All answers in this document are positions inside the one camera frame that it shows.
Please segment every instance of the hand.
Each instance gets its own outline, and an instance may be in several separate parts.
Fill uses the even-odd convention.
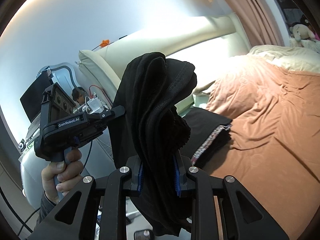
[[[52,162],[42,170],[42,186],[45,195],[51,202],[58,204],[57,191],[62,192],[63,196],[65,196],[82,179],[80,173],[84,167],[82,162],[79,161],[81,157],[81,152],[78,149],[74,149],[66,156],[71,162],[67,168],[65,162]],[[58,175],[58,180],[61,182],[57,187],[53,179],[55,175]]]

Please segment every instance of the stack of folded clothes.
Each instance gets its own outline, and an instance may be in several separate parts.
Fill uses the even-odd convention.
[[[202,169],[212,155],[230,140],[232,120],[198,107],[193,107],[183,118],[191,128],[191,135],[180,149],[180,154]]]

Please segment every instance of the camera lens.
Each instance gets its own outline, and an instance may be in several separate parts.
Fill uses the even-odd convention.
[[[67,110],[68,109],[68,104],[66,101],[63,101],[63,109]]]

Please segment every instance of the black cloth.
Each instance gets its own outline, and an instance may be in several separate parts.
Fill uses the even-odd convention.
[[[126,114],[108,125],[116,168],[139,155],[145,168],[143,190],[133,204],[156,236],[191,230],[191,200],[178,198],[173,154],[188,141],[190,127],[174,106],[196,86],[194,65],[166,59],[160,52],[137,57],[127,65],[113,107]]]
[[[230,141],[230,139],[231,137],[229,131],[222,130],[214,139],[212,144],[201,154],[194,166],[203,169],[206,163],[211,159],[211,157],[223,146],[225,146],[228,141]]]
[[[44,218],[52,211],[55,206],[56,205],[52,203],[43,192],[36,227],[41,223],[42,220],[44,220]]]
[[[191,134],[189,141],[180,149],[180,154],[190,159],[219,125],[227,126],[232,122],[232,119],[199,107],[191,108],[183,118],[191,128]],[[229,140],[229,132],[226,130],[221,131],[209,146],[210,149],[205,150],[199,157],[195,166],[202,168],[205,162],[211,158],[212,154]]]

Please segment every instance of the metal screw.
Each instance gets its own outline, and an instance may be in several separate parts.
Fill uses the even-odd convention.
[[[91,182],[92,181],[92,177],[91,176],[85,176],[84,178],[83,178],[83,182],[84,183],[89,183],[89,182]]]
[[[190,171],[191,173],[197,173],[197,172],[199,171],[199,169],[198,169],[197,167],[190,167],[190,168],[189,168],[189,171]]]
[[[235,182],[235,178],[232,176],[227,176],[226,181],[232,183],[232,182]]]
[[[129,171],[129,168],[126,166],[120,168],[121,173],[127,173],[128,171]]]

